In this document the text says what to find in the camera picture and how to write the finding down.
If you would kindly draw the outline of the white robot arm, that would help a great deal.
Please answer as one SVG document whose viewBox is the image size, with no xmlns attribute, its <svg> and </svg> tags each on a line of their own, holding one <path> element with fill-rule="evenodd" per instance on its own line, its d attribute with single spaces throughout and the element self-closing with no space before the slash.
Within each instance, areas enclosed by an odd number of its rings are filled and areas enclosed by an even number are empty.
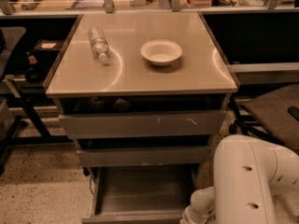
<svg viewBox="0 0 299 224">
<path fill-rule="evenodd" d="M 299 188 L 299 156 L 250 136 L 223 138 L 214 154 L 214 185 L 196 190 L 179 224 L 278 224 L 272 196 Z"/>
</svg>

